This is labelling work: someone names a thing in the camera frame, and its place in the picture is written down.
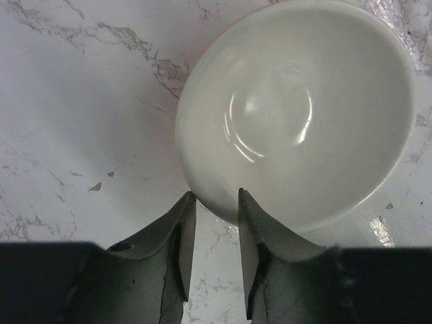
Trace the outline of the orange bowl white inside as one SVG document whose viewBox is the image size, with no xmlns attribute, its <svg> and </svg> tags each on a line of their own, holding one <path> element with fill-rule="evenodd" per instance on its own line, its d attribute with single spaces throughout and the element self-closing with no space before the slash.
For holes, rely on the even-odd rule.
<svg viewBox="0 0 432 324">
<path fill-rule="evenodd" d="M 242 18 L 193 67 L 175 141 L 201 203 L 235 221 L 245 189 L 304 231 L 343 217 L 399 163 L 414 69 L 396 33 L 341 1 L 285 1 Z"/>
</svg>

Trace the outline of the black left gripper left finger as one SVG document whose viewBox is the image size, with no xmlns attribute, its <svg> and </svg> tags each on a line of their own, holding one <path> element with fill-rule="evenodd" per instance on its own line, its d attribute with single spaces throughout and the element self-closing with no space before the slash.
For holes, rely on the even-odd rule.
<svg viewBox="0 0 432 324">
<path fill-rule="evenodd" d="M 92 242 L 1 245 L 2 323 L 180 323 L 189 298 L 196 197 L 103 249 Z"/>
</svg>

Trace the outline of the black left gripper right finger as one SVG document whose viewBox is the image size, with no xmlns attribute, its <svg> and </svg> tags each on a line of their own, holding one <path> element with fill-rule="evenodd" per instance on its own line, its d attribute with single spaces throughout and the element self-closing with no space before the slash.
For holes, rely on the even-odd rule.
<svg viewBox="0 0 432 324">
<path fill-rule="evenodd" d="M 252 323 L 430 323 L 430 248 L 325 248 L 270 216 L 245 189 L 238 229 Z"/>
</svg>

